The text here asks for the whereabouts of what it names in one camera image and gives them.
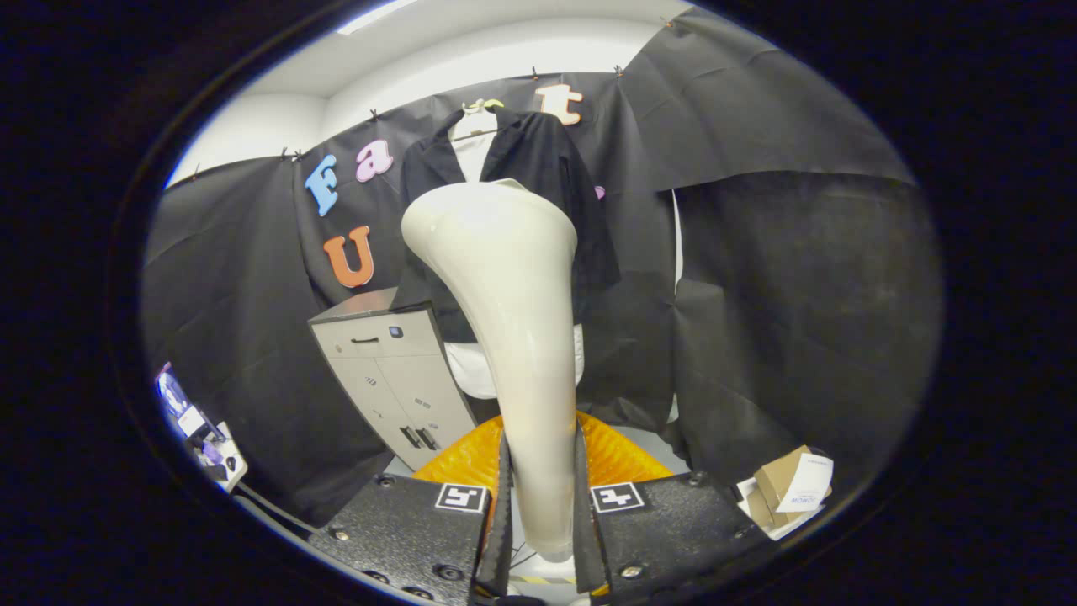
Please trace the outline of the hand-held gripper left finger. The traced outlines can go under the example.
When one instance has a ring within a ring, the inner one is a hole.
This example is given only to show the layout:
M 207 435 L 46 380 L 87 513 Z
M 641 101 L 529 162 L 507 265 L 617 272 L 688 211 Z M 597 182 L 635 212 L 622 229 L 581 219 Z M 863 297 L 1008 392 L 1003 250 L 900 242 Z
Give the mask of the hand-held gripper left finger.
M 443 605 L 485 605 L 509 589 L 510 457 L 489 419 L 412 476 L 378 473 L 312 547 L 373 582 Z

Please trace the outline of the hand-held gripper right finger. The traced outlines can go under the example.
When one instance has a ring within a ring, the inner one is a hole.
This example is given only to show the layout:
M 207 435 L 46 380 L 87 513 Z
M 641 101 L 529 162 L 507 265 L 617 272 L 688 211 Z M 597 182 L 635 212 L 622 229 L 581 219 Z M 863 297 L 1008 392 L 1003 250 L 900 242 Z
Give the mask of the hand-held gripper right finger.
M 607 423 L 576 419 L 576 589 L 593 603 L 688 601 L 771 554 L 728 487 L 674 475 Z

